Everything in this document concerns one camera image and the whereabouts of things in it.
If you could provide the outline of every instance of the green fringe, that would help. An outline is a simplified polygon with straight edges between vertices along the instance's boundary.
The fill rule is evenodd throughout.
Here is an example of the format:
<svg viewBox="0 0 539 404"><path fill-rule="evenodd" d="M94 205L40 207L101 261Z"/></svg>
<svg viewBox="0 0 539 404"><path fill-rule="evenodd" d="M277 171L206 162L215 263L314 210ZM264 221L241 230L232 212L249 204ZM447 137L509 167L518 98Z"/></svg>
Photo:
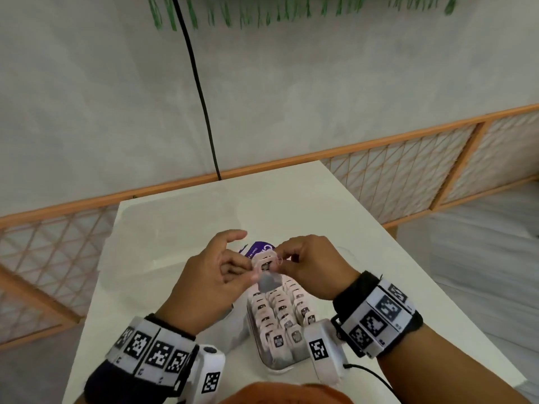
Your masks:
<svg viewBox="0 0 539 404"><path fill-rule="evenodd" d="M170 26L173 31L177 31L175 11L172 0L163 0L165 2L166 13L170 20ZM192 0L185 0L189 10L189 17L194 29L198 29L198 19ZM207 23L209 26L216 26L216 14L215 4L219 4L223 21L227 27L232 27L232 23L235 20L239 20L239 27L243 29L244 26L250 26L253 20L252 11L255 9L255 15L257 16L257 28L263 26L269 26L272 22L272 18L275 17L277 22L284 20L296 21L298 18L306 16L310 18L313 16L313 0L239 0L239 9L236 10L234 16L231 14L230 0L206 0L206 14ZM320 15L326 17L329 10L335 11L335 15L339 16L343 13L350 14L355 11L358 13L364 5L365 0L322 0ZM396 8L400 11L403 7L403 2L407 10L421 8L422 11L430 10L432 8L438 8L439 0L388 0L387 6ZM155 28L163 28L163 20L156 0L148 0L150 5L150 12L154 20ZM457 0L449 0L444 9L446 15L451 15Z"/></svg>

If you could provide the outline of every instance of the wall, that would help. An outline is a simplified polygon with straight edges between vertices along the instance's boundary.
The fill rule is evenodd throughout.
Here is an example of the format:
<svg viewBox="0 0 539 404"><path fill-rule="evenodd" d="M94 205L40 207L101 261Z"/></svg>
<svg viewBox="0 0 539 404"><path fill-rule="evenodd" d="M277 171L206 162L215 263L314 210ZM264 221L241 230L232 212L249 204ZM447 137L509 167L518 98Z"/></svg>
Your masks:
<svg viewBox="0 0 539 404"><path fill-rule="evenodd" d="M539 101L539 0L241 30L195 7L222 169ZM5 0L0 47L0 215L213 171L182 36L147 0Z"/></svg>

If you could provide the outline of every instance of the thin black wire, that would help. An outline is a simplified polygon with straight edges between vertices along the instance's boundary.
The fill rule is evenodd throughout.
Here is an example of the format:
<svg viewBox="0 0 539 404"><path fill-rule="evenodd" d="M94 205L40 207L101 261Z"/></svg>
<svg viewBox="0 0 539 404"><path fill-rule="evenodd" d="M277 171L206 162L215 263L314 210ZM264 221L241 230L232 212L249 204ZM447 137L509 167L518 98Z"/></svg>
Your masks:
<svg viewBox="0 0 539 404"><path fill-rule="evenodd" d="M381 378L378 374L374 373L374 371L368 369L367 367L363 367L363 366L360 366L360 365L357 365L357 364L343 364L344 368L352 368L352 367L355 367L355 368L360 368L361 370L365 370L366 372L368 373L371 373L373 376L375 376L378 380L380 380L382 383L384 383L384 385L389 389L390 392L393 393L393 395L395 396L395 398L397 400L399 400L399 402L402 402L399 397L397 396L397 394L395 394L395 391L391 388L391 386L389 384L387 384L387 382Z"/></svg>
<svg viewBox="0 0 539 404"><path fill-rule="evenodd" d="M182 27L183 37L185 38L185 44L187 45L187 51L189 52L189 59L191 60L191 67L193 69L193 77L195 78L195 83L197 84L198 97L200 98L202 110L204 111L204 119L206 120L207 136L210 139L211 155L213 156L213 164L215 166L215 171L217 172L217 179L221 180L221 173L219 172L219 165L217 164L217 157L215 155L215 147L213 146L213 137L211 135L210 118L207 115L206 101L204 100L204 94L202 93L202 87L200 86L200 78L198 77L197 63L195 61L195 54L193 53L191 39L189 38L189 33L187 33L187 27L185 26L185 21L183 20L182 10L179 9L178 0L172 0L172 2L174 4L174 10L176 10L176 15L178 16L179 26Z"/></svg>

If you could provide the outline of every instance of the purple label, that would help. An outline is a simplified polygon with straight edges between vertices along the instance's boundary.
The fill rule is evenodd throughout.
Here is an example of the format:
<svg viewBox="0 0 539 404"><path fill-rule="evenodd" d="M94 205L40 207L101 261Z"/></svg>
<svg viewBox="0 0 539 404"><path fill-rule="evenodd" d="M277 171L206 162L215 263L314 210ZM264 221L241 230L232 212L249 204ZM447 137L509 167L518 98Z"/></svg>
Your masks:
<svg viewBox="0 0 539 404"><path fill-rule="evenodd" d="M254 244L252 244L249 251L247 251L245 254L240 251L241 254L245 255L247 258L252 259L257 253L262 251L267 251L269 249L273 249L272 244L268 244L267 242L257 241Z"/></svg>

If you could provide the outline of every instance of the floor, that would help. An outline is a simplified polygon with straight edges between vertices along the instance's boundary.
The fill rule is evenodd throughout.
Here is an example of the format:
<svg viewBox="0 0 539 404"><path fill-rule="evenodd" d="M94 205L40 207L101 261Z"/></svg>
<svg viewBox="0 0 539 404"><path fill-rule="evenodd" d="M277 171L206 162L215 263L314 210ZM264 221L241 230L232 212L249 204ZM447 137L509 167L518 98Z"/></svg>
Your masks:
<svg viewBox="0 0 539 404"><path fill-rule="evenodd" d="M539 183L399 226L397 241L520 369L539 403ZM82 328L0 352L0 403L58 404Z"/></svg>

